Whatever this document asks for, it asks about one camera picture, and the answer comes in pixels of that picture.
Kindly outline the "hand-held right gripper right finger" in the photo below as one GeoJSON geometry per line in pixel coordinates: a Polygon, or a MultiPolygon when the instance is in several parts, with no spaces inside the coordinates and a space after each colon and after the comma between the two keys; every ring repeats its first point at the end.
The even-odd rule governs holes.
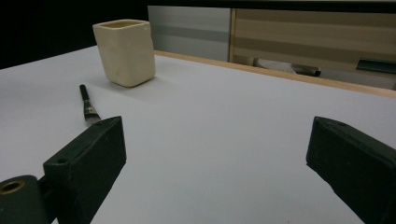
{"type": "Polygon", "coordinates": [[[364,224],[396,224],[396,149],[316,117],[305,159],[364,224]]]}

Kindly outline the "white cabinet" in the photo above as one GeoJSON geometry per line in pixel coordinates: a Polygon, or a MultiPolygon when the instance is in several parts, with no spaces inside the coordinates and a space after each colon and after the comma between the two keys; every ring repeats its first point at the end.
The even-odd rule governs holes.
{"type": "Polygon", "coordinates": [[[148,18],[156,50],[228,61],[229,8],[149,6],[148,18]]]}

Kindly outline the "chair base with caster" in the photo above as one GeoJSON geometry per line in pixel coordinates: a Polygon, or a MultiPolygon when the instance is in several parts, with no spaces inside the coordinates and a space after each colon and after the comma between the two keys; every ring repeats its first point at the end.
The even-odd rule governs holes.
{"type": "Polygon", "coordinates": [[[305,75],[311,77],[319,77],[321,75],[321,69],[319,67],[301,65],[295,63],[284,63],[278,61],[271,61],[265,59],[255,59],[253,65],[270,70],[276,70],[285,73],[305,75]]]}

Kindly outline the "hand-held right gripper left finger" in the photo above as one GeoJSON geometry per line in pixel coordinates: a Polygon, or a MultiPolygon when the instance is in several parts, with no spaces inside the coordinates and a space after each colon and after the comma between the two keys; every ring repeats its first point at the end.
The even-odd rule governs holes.
{"type": "Polygon", "coordinates": [[[122,117],[101,120],[43,168],[59,224],[90,224],[126,163],[122,117]]]}

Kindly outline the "black makeup brush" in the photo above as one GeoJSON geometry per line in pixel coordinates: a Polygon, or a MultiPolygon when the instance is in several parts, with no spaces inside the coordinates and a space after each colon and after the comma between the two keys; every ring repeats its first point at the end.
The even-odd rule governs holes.
{"type": "Polygon", "coordinates": [[[88,94],[87,88],[84,84],[79,85],[79,90],[83,102],[83,115],[88,124],[94,124],[101,120],[96,109],[92,105],[91,98],[88,94]]]}

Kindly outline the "black curtain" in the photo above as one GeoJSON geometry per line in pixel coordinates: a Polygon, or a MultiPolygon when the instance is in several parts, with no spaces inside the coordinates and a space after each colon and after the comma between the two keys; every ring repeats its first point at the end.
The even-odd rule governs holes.
{"type": "Polygon", "coordinates": [[[91,47],[96,23],[148,18],[134,0],[0,0],[0,69],[91,47]]]}

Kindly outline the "wooden desk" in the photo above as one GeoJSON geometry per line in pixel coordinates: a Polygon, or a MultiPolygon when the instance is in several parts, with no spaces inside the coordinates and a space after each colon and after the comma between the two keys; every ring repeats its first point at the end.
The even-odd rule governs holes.
{"type": "Polygon", "coordinates": [[[396,74],[360,70],[362,59],[396,62],[396,14],[235,9],[230,60],[308,65],[327,79],[396,90],[396,74]]]}

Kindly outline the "black metal frame bar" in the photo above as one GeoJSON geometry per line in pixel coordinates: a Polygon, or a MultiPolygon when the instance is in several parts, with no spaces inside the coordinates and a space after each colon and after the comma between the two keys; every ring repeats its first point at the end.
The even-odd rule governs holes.
{"type": "Polygon", "coordinates": [[[147,0],[147,5],[396,14],[396,0],[147,0]]]}

